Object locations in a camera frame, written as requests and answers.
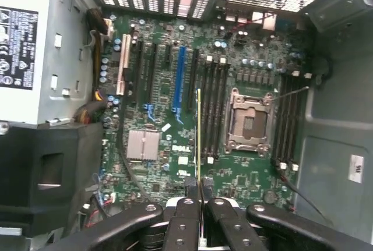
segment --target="white pci slot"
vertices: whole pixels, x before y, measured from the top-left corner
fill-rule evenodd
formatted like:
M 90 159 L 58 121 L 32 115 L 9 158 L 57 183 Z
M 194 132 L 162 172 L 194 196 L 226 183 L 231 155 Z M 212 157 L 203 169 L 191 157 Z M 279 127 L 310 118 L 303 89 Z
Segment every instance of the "white pci slot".
M 117 95 L 124 95 L 124 69 L 128 68 L 129 51 L 131 47 L 131 35 L 124 34 L 122 38 L 121 58 L 119 59 L 118 81 L 117 81 Z

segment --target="cpu socket bracket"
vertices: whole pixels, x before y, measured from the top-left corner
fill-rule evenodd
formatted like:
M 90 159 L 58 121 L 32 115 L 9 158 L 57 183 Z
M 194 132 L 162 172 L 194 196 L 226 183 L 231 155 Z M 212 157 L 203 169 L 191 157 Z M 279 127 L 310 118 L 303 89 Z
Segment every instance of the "cpu socket bracket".
M 233 88 L 227 106 L 225 152 L 232 150 L 255 151 L 264 157 L 270 150 L 273 95 L 264 98 L 240 95 Z

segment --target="warning label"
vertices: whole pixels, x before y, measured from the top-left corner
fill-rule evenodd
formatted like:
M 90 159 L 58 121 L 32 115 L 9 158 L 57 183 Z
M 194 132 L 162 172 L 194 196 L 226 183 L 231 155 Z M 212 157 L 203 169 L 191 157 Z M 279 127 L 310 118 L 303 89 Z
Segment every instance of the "warning label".
M 0 6 L 0 87 L 32 90 L 38 13 Z

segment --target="motherboard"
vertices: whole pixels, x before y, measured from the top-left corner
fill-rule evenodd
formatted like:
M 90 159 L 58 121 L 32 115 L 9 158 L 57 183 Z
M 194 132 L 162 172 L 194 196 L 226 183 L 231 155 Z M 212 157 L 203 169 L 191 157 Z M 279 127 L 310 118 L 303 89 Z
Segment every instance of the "motherboard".
M 291 156 L 286 175 L 296 181 L 302 100 L 300 93 L 285 94 L 307 78 L 311 33 L 281 19 L 276 30 L 263 29 L 260 21 L 235 27 L 219 17 L 204 24 L 118 13 L 111 19 L 114 36 L 104 46 L 100 78 L 109 95 L 100 173 L 104 200 L 114 193 L 128 205 L 143 201 L 126 159 L 145 191 L 163 205 L 183 196 L 185 178 L 197 174 L 213 179 L 216 196 L 241 207 L 291 203 L 271 159 L 281 152 Z M 291 113 L 295 120 L 282 124 Z

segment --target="green circuit board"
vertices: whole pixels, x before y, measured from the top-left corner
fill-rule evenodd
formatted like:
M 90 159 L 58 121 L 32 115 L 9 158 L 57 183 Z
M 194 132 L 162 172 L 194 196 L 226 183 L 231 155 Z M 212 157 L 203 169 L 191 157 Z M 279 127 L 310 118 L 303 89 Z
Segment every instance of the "green circuit board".
M 114 38 L 122 38 L 123 34 L 138 32 L 139 41 L 143 42 L 141 63 L 136 59 L 136 46 L 133 45 L 130 54 L 129 70 L 127 72 L 130 84 L 134 84 L 136 70 L 140 69 L 139 82 L 130 89 L 136 90 L 135 99 L 129 96 L 128 102 L 118 105 L 109 103 L 104 114 L 105 142 L 103 146 L 103 164 L 101 191 L 104 198 L 115 192 L 117 198 L 131 203 L 143 200 L 139 189 L 128 178 L 123 166 L 122 158 L 116 147 L 117 131 L 119 126 L 118 110 L 125 108 L 124 119 L 124 157 L 128 147 L 129 133 L 132 130 L 146 131 L 159 134 L 159 146 L 156 159 L 133 160 L 128 159 L 138 181 L 155 201 L 165 204 L 171 197 L 184 195 L 184 178 L 195 176 L 196 162 L 194 157 L 195 143 L 195 97 L 194 91 L 207 85 L 202 94 L 207 106 L 220 100 L 222 116 L 216 117 L 215 125 L 206 123 L 202 129 L 201 138 L 212 135 L 212 142 L 216 141 L 215 127 L 221 124 L 221 133 L 217 136 L 217 157 L 212 164 L 207 158 L 202 159 L 200 166 L 201 176 L 209 176 L 214 180 L 214 193 L 216 196 L 225 196 L 235 199 L 241 207 L 253 201 L 263 201 L 263 194 L 272 190 L 276 194 L 275 205 L 281 207 L 291 198 L 291 192 L 283 187 L 278 180 L 271 164 L 271 152 L 263 157 L 254 151 L 234 150 L 227 154 L 224 142 L 228 124 L 226 116 L 227 105 L 233 88 L 238 89 L 242 95 L 262 98 L 268 93 L 276 97 L 281 89 L 280 71 L 301 70 L 307 65 L 306 58 L 290 58 L 294 52 L 307 54 L 311 46 L 309 33 L 296 29 L 296 24 L 288 21 L 278 21 L 276 31 L 264 30 L 261 25 L 250 25 L 235 32 L 230 38 L 226 33 L 232 25 L 224 21 L 215 21 L 209 24 L 191 24 L 185 20 L 157 20 L 151 17 L 138 17 L 120 15 L 116 13 L 114 21 Z M 147 84 L 149 78 L 149 62 L 152 58 L 153 45 L 157 44 L 157 54 L 154 60 L 154 72 L 151 90 L 151 102 L 154 105 L 153 117 L 149 119 L 144 104 L 148 101 Z M 115 98 L 115 88 L 118 78 L 119 52 L 113 49 L 114 43 L 105 45 L 103 58 L 107 58 L 106 82 L 101 87 Z M 175 82 L 178 73 L 178 54 L 181 46 L 186 48 L 185 70 L 182 87 L 182 102 L 180 121 L 175 118 L 172 111 L 175 94 Z M 198 50 L 197 61 L 193 63 L 193 53 Z M 225 77 L 223 70 L 219 73 L 221 81 L 209 80 L 204 83 L 206 60 L 212 57 L 218 62 L 225 62 Z M 190 107 L 190 89 L 192 66 L 195 66 L 195 80 L 193 91 L 193 105 Z M 218 72 L 211 73 L 210 79 L 217 78 Z M 216 105 L 210 108 L 213 112 Z M 276 117 L 277 105 L 273 102 L 273 117 Z M 273 134 L 275 120 L 272 121 Z M 296 181 L 297 173 L 291 170 L 286 172 L 287 177 Z

